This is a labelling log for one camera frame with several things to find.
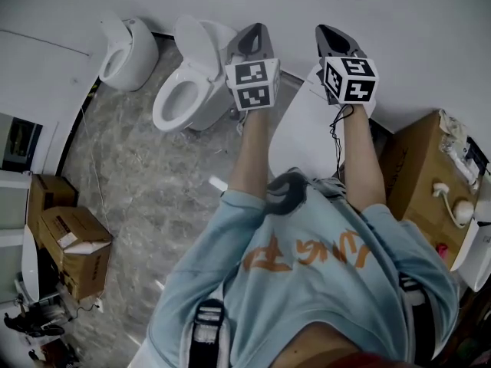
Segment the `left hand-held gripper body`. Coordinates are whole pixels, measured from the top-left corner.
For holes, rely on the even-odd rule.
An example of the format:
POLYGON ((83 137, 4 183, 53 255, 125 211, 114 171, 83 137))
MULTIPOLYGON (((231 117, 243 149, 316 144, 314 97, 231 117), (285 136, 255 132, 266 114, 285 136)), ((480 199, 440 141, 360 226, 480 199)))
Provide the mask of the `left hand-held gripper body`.
POLYGON ((238 111, 275 106, 280 77, 280 60, 271 49, 246 54, 228 47, 225 64, 226 85, 238 111))

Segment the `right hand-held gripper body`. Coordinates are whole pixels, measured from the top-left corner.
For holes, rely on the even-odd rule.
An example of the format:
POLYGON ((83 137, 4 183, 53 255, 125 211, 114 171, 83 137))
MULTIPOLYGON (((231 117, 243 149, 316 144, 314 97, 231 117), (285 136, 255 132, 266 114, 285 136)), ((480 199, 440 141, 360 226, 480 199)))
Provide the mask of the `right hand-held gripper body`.
POLYGON ((318 94, 330 105, 375 103, 379 74, 365 57, 321 57, 318 94))

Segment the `person's right forearm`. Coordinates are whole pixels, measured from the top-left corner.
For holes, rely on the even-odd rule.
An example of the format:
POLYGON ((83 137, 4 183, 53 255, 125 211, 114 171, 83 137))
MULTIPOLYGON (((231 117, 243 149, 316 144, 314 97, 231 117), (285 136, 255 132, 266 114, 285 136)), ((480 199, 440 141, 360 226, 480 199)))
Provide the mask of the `person's right forearm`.
POLYGON ((363 105, 344 113, 344 184, 347 200, 358 212, 386 204, 384 177, 363 105))

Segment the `person's left forearm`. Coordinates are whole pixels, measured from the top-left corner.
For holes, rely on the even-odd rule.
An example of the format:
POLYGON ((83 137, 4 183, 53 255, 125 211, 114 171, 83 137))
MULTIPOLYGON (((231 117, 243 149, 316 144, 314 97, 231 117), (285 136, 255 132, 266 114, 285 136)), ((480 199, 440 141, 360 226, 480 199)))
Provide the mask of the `person's left forearm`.
POLYGON ((269 177, 269 110, 248 114, 228 189, 265 199, 269 177))

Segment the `white toilet with seat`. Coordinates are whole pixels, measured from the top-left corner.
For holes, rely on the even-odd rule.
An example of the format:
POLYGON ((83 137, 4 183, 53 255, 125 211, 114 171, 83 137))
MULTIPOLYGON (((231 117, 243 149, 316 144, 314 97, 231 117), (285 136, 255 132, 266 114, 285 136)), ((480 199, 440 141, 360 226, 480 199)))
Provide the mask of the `white toilet with seat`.
POLYGON ((227 47, 237 31, 189 15, 180 16, 173 30, 183 62, 160 88, 153 122, 163 132, 203 131, 234 104, 224 67, 227 47))

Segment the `white round-back toilet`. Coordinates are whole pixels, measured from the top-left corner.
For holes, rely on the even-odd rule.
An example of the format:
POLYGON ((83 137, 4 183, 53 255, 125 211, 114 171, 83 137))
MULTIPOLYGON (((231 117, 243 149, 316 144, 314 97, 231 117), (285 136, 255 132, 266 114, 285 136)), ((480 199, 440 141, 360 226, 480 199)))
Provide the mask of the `white round-back toilet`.
POLYGON ((107 53, 99 79, 115 90, 140 89, 159 59, 152 32, 140 18, 122 20, 112 11, 101 16, 100 26, 107 38, 107 53))

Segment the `open cardboard box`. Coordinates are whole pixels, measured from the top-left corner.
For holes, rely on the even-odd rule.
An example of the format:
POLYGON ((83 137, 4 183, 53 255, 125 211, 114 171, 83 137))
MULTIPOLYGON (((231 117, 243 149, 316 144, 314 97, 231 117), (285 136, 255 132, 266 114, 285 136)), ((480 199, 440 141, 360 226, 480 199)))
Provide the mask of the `open cardboard box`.
POLYGON ((112 236, 83 206, 58 206, 38 218, 39 236, 77 301, 104 290, 112 236))

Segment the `large printed cardboard box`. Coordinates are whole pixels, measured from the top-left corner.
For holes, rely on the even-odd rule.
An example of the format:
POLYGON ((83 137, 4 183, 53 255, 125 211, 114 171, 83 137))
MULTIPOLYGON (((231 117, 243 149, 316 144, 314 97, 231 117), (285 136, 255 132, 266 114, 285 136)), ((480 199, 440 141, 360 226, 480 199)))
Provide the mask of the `large printed cardboard box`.
POLYGON ((451 268, 469 227, 454 225, 443 199, 433 195, 433 185, 441 182, 449 187, 451 208, 460 200, 475 205, 478 193, 471 193, 452 160, 440 151, 444 132, 439 123, 434 111, 395 133, 384 147, 380 165, 394 217, 416 224, 434 249, 438 243, 447 244, 450 252, 444 262, 451 268))

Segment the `clear bag of parts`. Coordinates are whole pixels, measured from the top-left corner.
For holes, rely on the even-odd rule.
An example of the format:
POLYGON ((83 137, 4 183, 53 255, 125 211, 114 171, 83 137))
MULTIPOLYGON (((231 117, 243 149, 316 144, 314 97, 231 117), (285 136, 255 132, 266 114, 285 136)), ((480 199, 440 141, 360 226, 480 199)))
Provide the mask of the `clear bag of parts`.
POLYGON ((479 167, 470 155, 467 128, 445 110, 439 110, 439 116, 439 127, 444 132, 439 145, 440 151, 452 160, 471 193, 476 193, 479 188, 479 167))

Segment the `black flat item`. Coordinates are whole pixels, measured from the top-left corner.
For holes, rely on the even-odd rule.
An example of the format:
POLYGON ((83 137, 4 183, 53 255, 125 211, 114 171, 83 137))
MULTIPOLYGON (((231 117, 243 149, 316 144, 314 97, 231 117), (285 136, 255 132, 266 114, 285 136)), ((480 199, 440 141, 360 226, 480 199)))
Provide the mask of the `black flat item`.
POLYGON ((476 167, 479 170, 479 174, 483 176, 487 170, 487 166, 489 164, 489 160, 484 154, 484 152, 480 149, 475 140, 471 137, 467 137, 466 141, 466 155, 464 157, 465 162, 469 165, 470 160, 474 161, 476 167))

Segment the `white oval object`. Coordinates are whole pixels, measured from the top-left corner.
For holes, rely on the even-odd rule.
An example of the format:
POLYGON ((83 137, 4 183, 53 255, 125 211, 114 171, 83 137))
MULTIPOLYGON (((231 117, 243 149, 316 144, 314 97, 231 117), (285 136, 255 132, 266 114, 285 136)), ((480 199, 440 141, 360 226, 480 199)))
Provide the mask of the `white oval object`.
POLYGON ((453 207, 453 216, 458 225, 466 225, 473 217, 473 204, 466 200, 460 200, 453 207))

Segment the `white detached seat cover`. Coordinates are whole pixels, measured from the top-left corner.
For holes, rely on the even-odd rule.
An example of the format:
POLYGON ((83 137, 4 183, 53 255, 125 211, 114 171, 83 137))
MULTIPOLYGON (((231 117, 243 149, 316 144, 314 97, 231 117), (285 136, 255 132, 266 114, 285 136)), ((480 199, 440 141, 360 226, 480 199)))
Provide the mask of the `white detached seat cover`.
POLYGON ((468 255, 472 243, 479 231, 478 221, 475 218, 472 218, 469 224, 469 228, 467 230, 466 236, 463 240, 463 243, 460 247, 460 250, 455 258, 455 261, 452 264, 451 271, 456 271, 462 263, 465 261, 466 256, 468 255))

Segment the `light blue shirt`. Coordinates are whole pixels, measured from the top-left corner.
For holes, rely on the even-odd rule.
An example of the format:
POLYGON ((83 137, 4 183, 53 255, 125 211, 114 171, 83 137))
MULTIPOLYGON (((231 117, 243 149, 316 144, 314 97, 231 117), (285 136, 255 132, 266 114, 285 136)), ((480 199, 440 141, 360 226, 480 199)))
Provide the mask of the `light blue shirt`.
POLYGON ((437 344, 445 343, 458 288, 414 223, 380 204, 356 213, 333 187, 303 185, 274 203, 228 190, 166 279, 147 332, 150 353, 159 366, 178 368, 185 327, 199 303, 222 288, 235 368, 267 368, 315 322, 364 351, 409 360, 414 333, 401 276, 429 294, 437 344))

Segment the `small cardboard box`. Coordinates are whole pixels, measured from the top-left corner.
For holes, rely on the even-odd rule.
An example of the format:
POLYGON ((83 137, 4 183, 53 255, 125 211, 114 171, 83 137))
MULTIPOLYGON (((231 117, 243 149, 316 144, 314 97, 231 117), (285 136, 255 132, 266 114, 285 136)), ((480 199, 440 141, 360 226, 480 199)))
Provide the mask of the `small cardboard box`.
POLYGON ((39 237, 38 218, 41 213, 57 206, 77 206, 78 191, 64 177, 32 175, 28 196, 27 226, 33 234, 38 249, 44 245, 39 237))

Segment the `white oval basin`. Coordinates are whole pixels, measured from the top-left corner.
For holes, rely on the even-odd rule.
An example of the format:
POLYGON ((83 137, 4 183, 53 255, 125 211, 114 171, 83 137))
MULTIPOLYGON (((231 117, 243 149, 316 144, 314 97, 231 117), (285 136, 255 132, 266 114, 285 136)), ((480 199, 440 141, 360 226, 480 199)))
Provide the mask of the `white oval basin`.
POLYGON ((24 289, 33 302, 38 302, 40 298, 39 276, 38 276, 38 250, 34 236, 28 225, 24 227, 22 256, 21 256, 21 274, 24 283, 24 289))

